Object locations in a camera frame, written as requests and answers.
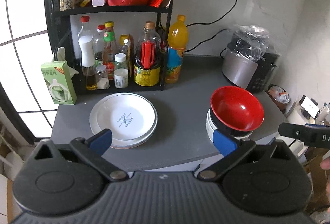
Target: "ribbed gray surface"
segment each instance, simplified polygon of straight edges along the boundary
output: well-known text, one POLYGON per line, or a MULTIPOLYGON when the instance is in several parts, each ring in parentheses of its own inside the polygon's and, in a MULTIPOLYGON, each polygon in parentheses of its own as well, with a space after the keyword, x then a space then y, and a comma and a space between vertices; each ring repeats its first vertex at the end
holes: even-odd
POLYGON ((136 172, 112 183, 90 207, 69 216, 45 218, 27 213, 14 224, 312 224, 303 213, 267 218, 246 213, 224 197, 215 183, 201 182, 190 172, 136 172))

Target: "green cup image on box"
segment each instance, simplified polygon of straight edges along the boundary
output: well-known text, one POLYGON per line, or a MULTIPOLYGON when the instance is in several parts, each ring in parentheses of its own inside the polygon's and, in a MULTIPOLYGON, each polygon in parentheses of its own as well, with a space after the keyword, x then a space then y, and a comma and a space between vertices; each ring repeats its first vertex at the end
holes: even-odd
POLYGON ((48 90, 52 98, 59 102, 66 102, 68 99, 71 99, 68 89, 58 83, 56 79, 53 79, 53 83, 48 87, 48 90))

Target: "soy sauce bottle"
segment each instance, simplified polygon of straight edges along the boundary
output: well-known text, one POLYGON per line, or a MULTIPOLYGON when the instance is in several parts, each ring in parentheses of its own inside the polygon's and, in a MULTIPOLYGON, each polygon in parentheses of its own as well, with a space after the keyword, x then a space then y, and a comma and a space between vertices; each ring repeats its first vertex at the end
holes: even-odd
POLYGON ((160 43, 155 23, 147 21, 134 55, 134 80, 140 86, 154 86, 159 82, 162 60, 160 43))

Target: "finger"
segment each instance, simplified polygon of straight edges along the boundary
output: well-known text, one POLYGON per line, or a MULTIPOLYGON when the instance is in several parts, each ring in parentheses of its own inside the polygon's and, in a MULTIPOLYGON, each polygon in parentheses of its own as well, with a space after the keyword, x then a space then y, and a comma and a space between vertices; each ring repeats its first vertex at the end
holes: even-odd
POLYGON ((330 157, 324 159, 324 160, 320 163, 320 168, 322 168, 323 170, 328 170, 328 169, 330 169, 330 157))

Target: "yellow label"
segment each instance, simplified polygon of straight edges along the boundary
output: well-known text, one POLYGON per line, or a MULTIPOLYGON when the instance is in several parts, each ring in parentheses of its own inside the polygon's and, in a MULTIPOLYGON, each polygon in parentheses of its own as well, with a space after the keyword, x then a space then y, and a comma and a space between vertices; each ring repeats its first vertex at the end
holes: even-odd
POLYGON ((154 70, 143 70, 134 66, 134 80, 141 86, 154 86, 159 82, 160 67, 154 70))

